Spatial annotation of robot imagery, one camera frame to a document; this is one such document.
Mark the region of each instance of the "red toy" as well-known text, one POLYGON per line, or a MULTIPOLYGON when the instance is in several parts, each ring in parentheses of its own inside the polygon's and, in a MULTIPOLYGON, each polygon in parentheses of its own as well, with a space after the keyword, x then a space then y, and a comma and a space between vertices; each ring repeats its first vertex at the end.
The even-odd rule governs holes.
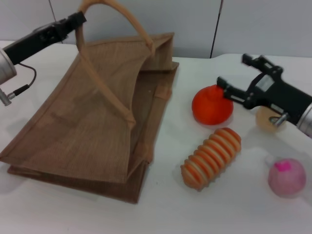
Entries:
POLYGON ((206 125, 226 121, 233 112, 233 102, 223 97, 223 89, 217 85, 200 90, 192 102, 194 118, 206 125))

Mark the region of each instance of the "pink fuzzy ball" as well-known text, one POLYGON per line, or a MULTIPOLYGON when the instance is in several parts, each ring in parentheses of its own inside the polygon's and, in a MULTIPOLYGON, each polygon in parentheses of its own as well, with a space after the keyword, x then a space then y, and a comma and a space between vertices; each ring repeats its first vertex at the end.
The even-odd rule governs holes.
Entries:
POLYGON ((269 186, 280 197, 296 197, 304 189, 306 182, 305 170, 295 159, 283 159, 270 168, 269 186))

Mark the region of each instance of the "orange striped toy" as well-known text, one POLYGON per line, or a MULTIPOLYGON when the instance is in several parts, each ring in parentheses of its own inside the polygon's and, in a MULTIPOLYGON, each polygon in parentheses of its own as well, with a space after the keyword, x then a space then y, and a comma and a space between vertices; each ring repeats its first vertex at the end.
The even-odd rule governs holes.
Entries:
POLYGON ((208 186, 241 150, 241 138, 230 128, 215 130, 181 165, 184 183, 201 190, 208 186))

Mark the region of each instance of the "table surface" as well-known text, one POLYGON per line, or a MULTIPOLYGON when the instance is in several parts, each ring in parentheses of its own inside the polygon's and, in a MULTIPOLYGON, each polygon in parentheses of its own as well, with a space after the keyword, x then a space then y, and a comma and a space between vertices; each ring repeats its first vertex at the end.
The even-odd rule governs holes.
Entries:
MULTIPOLYGON (((0 47, 9 43, 0 41, 0 47)), ((38 78, 9 107, 0 105, 0 150, 48 98, 76 54, 74 45, 55 44, 24 62, 36 68, 38 78)), ((1 233, 310 233, 312 202, 307 197, 278 198, 267 184, 267 155, 311 159, 312 141, 289 123, 276 135, 265 134, 255 126, 255 111, 235 104, 228 126, 242 137, 241 153, 220 178, 201 192, 183 184, 180 164, 213 132, 194 121, 192 99, 201 88, 215 84, 218 76, 246 89, 258 72, 242 65, 240 58, 234 54, 213 59, 174 58, 180 67, 173 96, 137 205, 9 175, 8 165, 2 163, 1 233)), ((312 94, 312 58, 268 58, 284 67, 285 81, 312 94)), ((19 65, 16 69, 18 75, 1 86, 6 93, 33 77, 29 69, 19 65)))

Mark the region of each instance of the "beige object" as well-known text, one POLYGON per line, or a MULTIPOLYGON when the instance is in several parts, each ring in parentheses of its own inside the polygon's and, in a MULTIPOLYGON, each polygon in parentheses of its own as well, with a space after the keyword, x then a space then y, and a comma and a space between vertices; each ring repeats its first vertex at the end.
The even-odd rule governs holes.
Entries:
POLYGON ((276 127, 270 122, 270 117, 280 117, 278 113, 272 111, 270 108, 265 106, 260 106, 258 109, 256 115, 255 115, 255 121, 257 126, 269 133, 275 133, 279 129, 281 129, 282 125, 285 124, 285 122, 282 123, 281 126, 276 127))
POLYGON ((240 142, 233 130, 217 129, 181 165, 184 183, 197 190, 208 186, 240 152, 240 142))
POLYGON ((9 173, 137 202, 177 63, 173 34, 148 36, 114 0, 84 0, 121 12, 143 37, 85 45, 58 86, 0 154, 9 173))

